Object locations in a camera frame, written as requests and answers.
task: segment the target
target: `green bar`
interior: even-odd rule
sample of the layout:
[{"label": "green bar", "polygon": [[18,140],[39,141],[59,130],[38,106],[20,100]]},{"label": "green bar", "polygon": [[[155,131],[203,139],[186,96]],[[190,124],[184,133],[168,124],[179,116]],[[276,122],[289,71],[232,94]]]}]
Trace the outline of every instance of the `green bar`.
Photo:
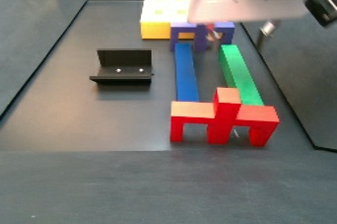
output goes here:
[{"label": "green bar", "polygon": [[264,101],[237,45],[221,45],[219,60],[227,85],[240,90],[243,104],[263,106]]}]

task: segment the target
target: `purple block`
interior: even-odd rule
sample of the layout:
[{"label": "purple block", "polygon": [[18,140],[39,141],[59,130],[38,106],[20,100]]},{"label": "purple block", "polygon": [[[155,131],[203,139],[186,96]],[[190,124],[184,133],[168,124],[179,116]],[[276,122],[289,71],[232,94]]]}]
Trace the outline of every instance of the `purple block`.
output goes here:
[{"label": "purple block", "polygon": [[[221,44],[232,44],[236,26],[232,22],[215,23],[215,31],[223,34]],[[206,51],[207,49],[207,28],[204,25],[188,22],[171,23],[170,50],[175,50],[179,42],[180,33],[195,33],[194,50]]]},{"label": "purple block", "polygon": [[195,51],[206,51],[207,49],[207,28],[204,25],[198,25],[194,41]]},{"label": "purple block", "polygon": [[195,33],[196,24],[191,23],[171,23],[171,38],[170,38],[170,50],[175,50],[175,44],[179,41],[180,33]]},{"label": "purple block", "polygon": [[236,25],[232,22],[215,23],[215,31],[223,33],[221,44],[232,44]]}]

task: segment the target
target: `black holder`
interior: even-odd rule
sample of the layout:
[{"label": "black holder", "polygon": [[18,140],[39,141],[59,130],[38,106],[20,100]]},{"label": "black holder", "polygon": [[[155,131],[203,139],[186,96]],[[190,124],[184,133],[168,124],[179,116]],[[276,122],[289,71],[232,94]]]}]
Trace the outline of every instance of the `black holder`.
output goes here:
[{"label": "black holder", "polygon": [[98,49],[100,70],[90,79],[98,84],[151,84],[154,76],[150,49]]}]

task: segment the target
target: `red block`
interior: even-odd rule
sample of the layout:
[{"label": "red block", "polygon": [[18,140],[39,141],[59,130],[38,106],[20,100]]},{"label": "red block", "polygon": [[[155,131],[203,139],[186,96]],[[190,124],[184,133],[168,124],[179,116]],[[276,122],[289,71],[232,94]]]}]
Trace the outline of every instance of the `red block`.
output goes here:
[{"label": "red block", "polygon": [[251,144],[265,146],[280,124],[275,107],[245,106],[236,88],[217,88],[214,103],[172,102],[171,141],[183,141],[187,123],[208,124],[211,144],[227,144],[235,125],[251,126]]}]

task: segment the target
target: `yellow block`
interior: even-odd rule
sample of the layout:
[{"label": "yellow block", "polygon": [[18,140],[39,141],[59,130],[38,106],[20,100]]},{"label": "yellow block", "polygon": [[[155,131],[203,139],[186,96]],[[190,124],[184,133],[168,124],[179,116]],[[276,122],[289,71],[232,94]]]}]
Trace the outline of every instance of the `yellow block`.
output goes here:
[{"label": "yellow block", "polygon": [[[170,39],[171,37],[171,23],[142,23],[143,39]],[[180,39],[194,39],[195,34],[180,33]]]},{"label": "yellow block", "polygon": [[[171,23],[187,22],[187,7],[188,0],[144,0],[143,38],[170,39]],[[194,34],[180,34],[179,38],[194,38]]]}]

